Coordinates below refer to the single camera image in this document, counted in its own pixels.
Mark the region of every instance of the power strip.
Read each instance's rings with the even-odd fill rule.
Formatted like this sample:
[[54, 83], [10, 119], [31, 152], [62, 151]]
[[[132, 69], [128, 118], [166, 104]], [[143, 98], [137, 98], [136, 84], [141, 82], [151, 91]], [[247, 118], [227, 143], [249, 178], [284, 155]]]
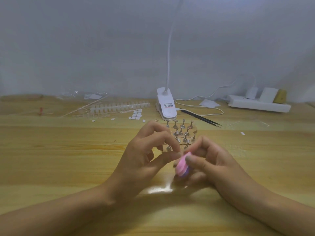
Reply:
[[230, 107], [234, 108], [250, 108], [257, 110], [273, 111], [288, 113], [291, 109], [291, 105], [280, 103], [264, 103], [256, 99], [248, 99], [243, 96], [228, 95], [227, 103]]

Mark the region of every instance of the forearm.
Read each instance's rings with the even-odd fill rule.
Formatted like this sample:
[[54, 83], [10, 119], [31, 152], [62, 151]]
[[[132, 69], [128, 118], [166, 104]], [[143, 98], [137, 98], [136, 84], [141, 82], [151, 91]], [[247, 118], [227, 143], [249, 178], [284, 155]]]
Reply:
[[64, 235], [112, 207], [103, 186], [0, 216], [0, 235]]
[[249, 214], [288, 236], [315, 235], [315, 208], [272, 192]]

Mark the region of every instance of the gray wall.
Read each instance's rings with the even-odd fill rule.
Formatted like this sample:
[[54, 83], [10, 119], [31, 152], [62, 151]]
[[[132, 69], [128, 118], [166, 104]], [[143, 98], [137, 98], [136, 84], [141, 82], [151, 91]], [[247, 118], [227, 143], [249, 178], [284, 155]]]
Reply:
[[[164, 86], [178, 0], [0, 1], [0, 94], [148, 98]], [[255, 73], [258, 87], [315, 101], [314, 20], [315, 0], [185, 0], [171, 45], [173, 96], [207, 96], [247, 73], [216, 97], [242, 94]]]

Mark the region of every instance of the person's right hand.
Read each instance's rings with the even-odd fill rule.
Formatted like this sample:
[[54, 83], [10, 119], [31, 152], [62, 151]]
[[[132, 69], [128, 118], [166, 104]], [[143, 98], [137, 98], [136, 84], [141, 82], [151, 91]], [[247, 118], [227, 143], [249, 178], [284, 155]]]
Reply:
[[226, 201], [246, 214], [269, 195], [270, 191], [255, 182], [227, 150], [207, 137], [199, 137], [184, 154], [187, 152], [193, 154], [186, 162], [194, 170], [183, 179], [186, 185], [209, 181]]

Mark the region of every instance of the wooden table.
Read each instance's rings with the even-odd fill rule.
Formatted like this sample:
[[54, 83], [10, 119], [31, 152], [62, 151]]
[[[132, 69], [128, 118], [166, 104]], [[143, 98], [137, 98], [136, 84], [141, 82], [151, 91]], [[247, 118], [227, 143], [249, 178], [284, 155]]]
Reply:
[[[142, 119], [163, 123], [155, 100], [150, 103]], [[95, 122], [59, 117], [82, 104], [52, 97], [0, 102], [0, 213], [81, 191], [110, 176], [144, 123], [128, 119], [130, 113]], [[280, 114], [221, 105], [225, 113], [209, 119], [223, 127], [195, 119], [197, 135], [207, 135], [227, 148], [262, 185], [315, 206], [315, 108], [294, 104], [290, 113]], [[40, 107], [42, 116], [37, 114]], [[179, 113], [179, 122], [182, 118], [191, 119]], [[173, 186], [173, 176], [168, 164], [131, 204], [73, 235], [278, 235], [235, 210], [213, 189]]]

